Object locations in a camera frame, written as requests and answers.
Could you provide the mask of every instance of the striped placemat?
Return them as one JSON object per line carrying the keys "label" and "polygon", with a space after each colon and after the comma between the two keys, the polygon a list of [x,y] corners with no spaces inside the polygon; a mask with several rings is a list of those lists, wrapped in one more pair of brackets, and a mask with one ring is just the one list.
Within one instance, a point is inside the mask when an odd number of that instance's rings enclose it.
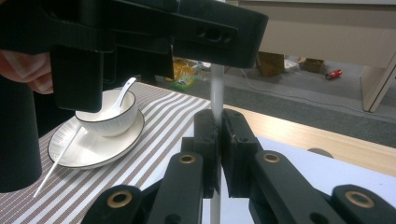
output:
{"label": "striped placemat", "polygon": [[0,223],[79,223],[104,190],[125,184],[141,189],[163,175],[170,157],[180,151],[181,137],[193,135],[193,115],[210,102],[135,83],[131,91],[145,116],[134,149],[108,165],[91,170],[57,167],[37,198],[35,191],[53,164],[48,143],[56,129],[39,139],[43,174],[32,186],[0,193]]}

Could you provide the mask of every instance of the white plate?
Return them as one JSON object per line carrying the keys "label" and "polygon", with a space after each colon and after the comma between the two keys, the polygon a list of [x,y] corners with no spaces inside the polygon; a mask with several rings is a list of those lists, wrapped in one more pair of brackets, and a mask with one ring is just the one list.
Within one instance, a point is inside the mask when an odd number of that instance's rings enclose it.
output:
{"label": "white plate", "polygon": [[[81,127],[69,149],[59,161],[59,165],[68,168],[91,169],[109,164],[134,148],[144,126],[145,118],[138,110],[134,124],[125,133],[118,136],[102,137],[89,133]],[[73,117],[51,137],[49,157],[53,161],[56,161],[70,135],[77,127],[78,120]]]}

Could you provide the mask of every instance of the gray carpet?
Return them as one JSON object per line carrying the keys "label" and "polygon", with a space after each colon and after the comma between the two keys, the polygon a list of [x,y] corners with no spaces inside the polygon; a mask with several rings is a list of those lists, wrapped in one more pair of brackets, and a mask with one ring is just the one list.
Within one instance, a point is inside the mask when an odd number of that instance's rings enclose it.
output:
{"label": "gray carpet", "polygon": [[[323,74],[334,68],[343,69],[344,74],[336,80],[326,80]],[[224,76],[224,104],[396,147],[396,87],[392,85],[375,113],[362,111],[361,69],[357,65],[326,62],[323,74],[299,70],[263,77],[257,69],[242,72],[230,68]],[[158,86],[172,89],[160,77]],[[210,99],[210,81],[196,80],[183,92]]]}

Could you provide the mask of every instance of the white spoon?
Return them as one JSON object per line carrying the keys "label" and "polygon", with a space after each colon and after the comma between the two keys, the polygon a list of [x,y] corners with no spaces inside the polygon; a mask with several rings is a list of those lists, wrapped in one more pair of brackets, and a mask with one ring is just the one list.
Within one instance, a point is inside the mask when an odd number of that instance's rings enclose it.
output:
{"label": "white spoon", "polygon": [[125,93],[132,86],[132,84],[134,84],[135,81],[136,81],[135,77],[131,77],[131,78],[128,79],[128,81],[122,87],[120,95],[117,98],[117,100],[114,103],[114,105],[112,105],[108,110],[106,110],[105,114],[107,116],[114,116],[114,115],[118,115],[120,113],[120,107],[121,107],[122,100],[123,100],[123,98],[125,96]]}
{"label": "white spoon", "polygon": [[75,137],[77,136],[77,133],[79,132],[79,130],[81,129],[81,125],[79,124],[77,126],[77,128],[74,130],[74,132],[72,133],[71,137],[69,138],[66,147],[61,151],[61,153],[59,154],[58,159],[56,159],[55,163],[53,163],[52,167],[49,169],[49,172],[47,173],[46,177],[44,178],[43,182],[41,182],[40,186],[38,187],[38,189],[35,191],[35,195],[33,195],[33,197],[35,198],[35,196],[37,196],[40,191],[43,189],[43,187],[46,185],[47,181],[49,180],[50,176],[52,175],[52,172],[55,170],[55,167],[58,165],[59,161],[61,160],[62,156],[64,155],[64,153],[66,152],[66,150],[70,147],[70,145],[72,144],[73,140],[75,139]]}

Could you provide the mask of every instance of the finger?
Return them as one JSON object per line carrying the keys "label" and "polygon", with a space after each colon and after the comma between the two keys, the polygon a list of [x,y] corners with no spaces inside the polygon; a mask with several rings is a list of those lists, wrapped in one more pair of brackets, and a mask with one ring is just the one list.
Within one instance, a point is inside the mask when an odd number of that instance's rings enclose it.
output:
{"label": "finger", "polygon": [[33,91],[36,91],[38,93],[42,93],[42,94],[53,93],[52,73],[47,73],[46,75],[38,77],[27,84]]}
{"label": "finger", "polygon": [[17,82],[32,82],[50,72],[50,55],[0,50],[0,74]]}

